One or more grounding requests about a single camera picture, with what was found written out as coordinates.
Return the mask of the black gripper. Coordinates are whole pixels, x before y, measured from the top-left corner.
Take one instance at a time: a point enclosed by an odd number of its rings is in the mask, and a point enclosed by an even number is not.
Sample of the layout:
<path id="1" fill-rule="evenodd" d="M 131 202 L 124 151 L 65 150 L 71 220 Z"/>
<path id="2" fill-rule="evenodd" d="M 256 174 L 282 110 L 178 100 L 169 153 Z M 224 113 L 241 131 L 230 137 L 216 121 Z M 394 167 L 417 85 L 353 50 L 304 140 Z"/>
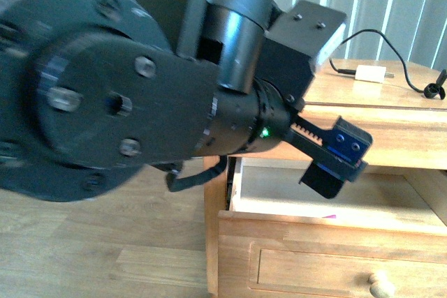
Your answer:
<path id="1" fill-rule="evenodd" d="M 312 162 L 300 179 L 325 199 L 366 168 L 373 143 L 366 131 L 339 117 L 322 129 L 300 116 L 268 82 L 256 80 L 249 94 L 219 88 L 195 156 L 225 156 L 269 151 L 286 142 Z"/>

